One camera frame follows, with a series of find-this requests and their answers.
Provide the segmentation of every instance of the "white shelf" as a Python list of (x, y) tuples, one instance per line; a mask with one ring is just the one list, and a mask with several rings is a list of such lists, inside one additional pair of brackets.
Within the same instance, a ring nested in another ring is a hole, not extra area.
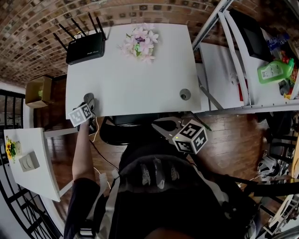
[[(236, 70), (227, 47), (200, 43), (202, 61), (206, 70), (208, 90), (224, 109), (241, 107)], [(211, 103), (211, 110), (217, 108)]]
[(236, 54), (233, 38), (232, 38), (232, 35), (230, 33), (228, 23), (225, 20), (224, 14), (223, 13), (218, 13), (218, 16), (219, 16), (220, 22), (222, 24), (225, 37), (227, 39), (228, 48), (229, 48), (231, 57), (233, 59), (235, 70), (236, 70), (236, 73), (237, 73), (237, 76), (238, 76), (238, 79), (239, 79), (239, 85), (240, 85), (239, 90), (241, 90), (241, 92), (242, 92), (244, 105), (250, 105), (248, 89), (247, 89), (244, 73), (242, 71), (242, 67), (241, 67), (241, 64), (240, 64), (240, 62), (242, 62), (242, 61), (240, 61), (240, 59), (238, 59), (238, 56)]
[(251, 105), (275, 105), (288, 101), (288, 99), (284, 99), (284, 97), (280, 94), (277, 82), (267, 84), (261, 84), (259, 82), (257, 69), (260, 66), (268, 64), (268, 62), (249, 56), (245, 41), (234, 19), (229, 14), (229, 11), (225, 11), (224, 15), (240, 50), (240, 54), (238, 56), (244, 64)]

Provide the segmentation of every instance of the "green bottle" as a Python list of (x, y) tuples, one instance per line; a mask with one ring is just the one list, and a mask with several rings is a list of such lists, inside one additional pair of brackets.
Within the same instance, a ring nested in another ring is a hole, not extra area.
[(257, 69), (258, 79), (261, 84), (282, 81), (289, 78), (294, 69), (294, 59), (291, 58), (288, 64), (281, 61), (273, 61), (266, 66)]

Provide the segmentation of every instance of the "white table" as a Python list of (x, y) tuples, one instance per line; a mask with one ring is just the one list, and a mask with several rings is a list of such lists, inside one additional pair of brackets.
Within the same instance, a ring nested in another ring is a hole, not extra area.
[[(155, 45), (156, 59), (152, 65), (126, 58), (118, 49), (126, 33), (130, 34), (135, 26), (104, 29), (108, 36), (104, 56), (68, 67), (67, 119), (68, 113), (89, 92), (97, 99), (96, 116), (201, 110), (201, 92), (187, 26), (155, 24), (159, 43)], [(181, 99), (182, 89), (191, 92), (189, 100)]]
[(8, 129), (4, 130), (4, 136), (12, 140), (18, 140), (21, 144), (22, 155), (34, 151), (39, 167), (31, 171), (23, 172), (19, 158), (15, 157), (15, 163), (9, 161), (14, 180), (22, 187), (37, 193), (43, 197), (60, 202), (60, 197), (71, 187), (72, 181), (63, 189), (59, 190), (53, 172), (51, 158), (46, 138), (71, 134), (77, 132), (76, 128), (47, 131), (43, 128)]

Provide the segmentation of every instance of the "brick wall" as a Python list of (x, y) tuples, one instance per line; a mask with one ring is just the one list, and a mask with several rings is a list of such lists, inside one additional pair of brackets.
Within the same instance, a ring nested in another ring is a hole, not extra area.
[[(24, 86), (43, 75), (67, 73), (66, 52), (53, 33), (67, 45), (78, 32), (73, 17), (83, 30), (91, 30), (87, 16), (98, 16), (103, 27), (156, 22), (186, 24), (193, 40), (219, 0), (0, 0), (0, 80)], [(270, 33), (287, 31), (299, 43), (298, 21), (283, 0), (235, 0), (230, 8), (257, 19)], [(226, 45), (219, 24), (205, 42)]]

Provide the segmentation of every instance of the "cardboard box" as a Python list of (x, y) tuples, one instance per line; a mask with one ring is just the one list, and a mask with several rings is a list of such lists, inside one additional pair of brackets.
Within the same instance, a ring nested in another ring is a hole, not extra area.
[(42, 108), (51, 102), (52, 79), (39, 77), (27, 83), (25, 104), (30, 108)]

